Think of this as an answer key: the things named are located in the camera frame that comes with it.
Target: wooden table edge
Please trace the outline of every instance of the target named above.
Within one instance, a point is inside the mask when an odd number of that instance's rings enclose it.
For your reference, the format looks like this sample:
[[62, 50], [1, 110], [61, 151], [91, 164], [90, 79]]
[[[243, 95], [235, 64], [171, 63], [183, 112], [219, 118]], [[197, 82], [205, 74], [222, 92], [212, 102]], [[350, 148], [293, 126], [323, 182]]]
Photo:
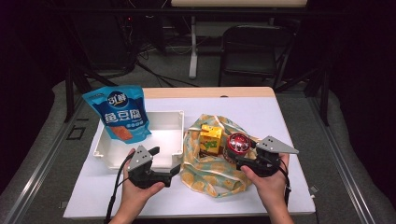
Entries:
[[275, 97], [270, 87], [143, 88], [145, 98]]

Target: human hand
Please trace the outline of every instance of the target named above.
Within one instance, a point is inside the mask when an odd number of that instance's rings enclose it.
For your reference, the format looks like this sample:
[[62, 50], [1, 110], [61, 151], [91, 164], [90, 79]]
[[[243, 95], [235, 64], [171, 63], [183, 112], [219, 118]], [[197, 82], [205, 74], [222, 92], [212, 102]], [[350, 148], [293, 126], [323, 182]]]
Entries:
[[[125, 163], [122, 169], [124, 179], [128, 177], [128, 164], [129, 161]], [[163, 182], [158, 182], [148, 189], [141, 189], [135, 186], [130, 180], [124, 181], [122, 183], [120, 208], [110, 223], [131, 223], [140, 214], [149, 198], [164, 187], [165, 184]]]
[[[280, 159], [285, 163], [281, 163], [281, 168], [286, 171], [289, 164], [289, 154], [279, 154]], [[241, 170], [247, 178], [256, 186], [262, 204], [267, 210], [271, 222], [275, 223], [292, 223], [289, 215], [288, 207], [285, 203], [285, 187], [286, 177], [277, 171], [271, 176], [259, 177], [248, 166], [244, 165]]]

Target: white plastic tray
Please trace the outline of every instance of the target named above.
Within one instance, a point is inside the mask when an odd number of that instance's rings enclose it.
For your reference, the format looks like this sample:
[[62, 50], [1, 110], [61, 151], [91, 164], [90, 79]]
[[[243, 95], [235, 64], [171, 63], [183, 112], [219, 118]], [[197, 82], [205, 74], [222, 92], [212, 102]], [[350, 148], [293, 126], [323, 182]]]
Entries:
[[120, 169], [122, 162], [131, 148], [143, 146], [147, 150], [160, 147], [160, 153], [154, 156], [152, 168], [171, 168], [180, 164], [183, 153], [183, 111], [147, 112], [151, 134], [141, 142], [125, 144], [111, 139], [104, 124], [99, 121], [98, 129], [92, 142], [96, 141], [93, 156], [100, 158], [109, 169]]

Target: blue snack bag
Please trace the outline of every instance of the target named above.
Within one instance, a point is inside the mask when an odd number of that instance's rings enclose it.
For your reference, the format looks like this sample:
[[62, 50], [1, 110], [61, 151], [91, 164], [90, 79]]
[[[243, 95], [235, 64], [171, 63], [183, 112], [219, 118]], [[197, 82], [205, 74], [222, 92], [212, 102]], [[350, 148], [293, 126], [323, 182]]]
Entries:
[[100, 116], [112, 139], [132, 144], [151, 134], [140, 86], [103, 87], [82, 97]]

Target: red can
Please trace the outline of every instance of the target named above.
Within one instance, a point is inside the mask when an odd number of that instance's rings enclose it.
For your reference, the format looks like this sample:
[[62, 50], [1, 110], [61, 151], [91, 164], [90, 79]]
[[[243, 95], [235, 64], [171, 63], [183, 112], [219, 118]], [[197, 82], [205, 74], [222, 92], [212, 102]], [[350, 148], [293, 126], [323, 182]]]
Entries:
[[244, 157], [250, 149], [250, 139], [242, 133], [233, 133], [227, 138], [224, 150], [224, 159], [230, 163], [235, 163], [235, 157]]

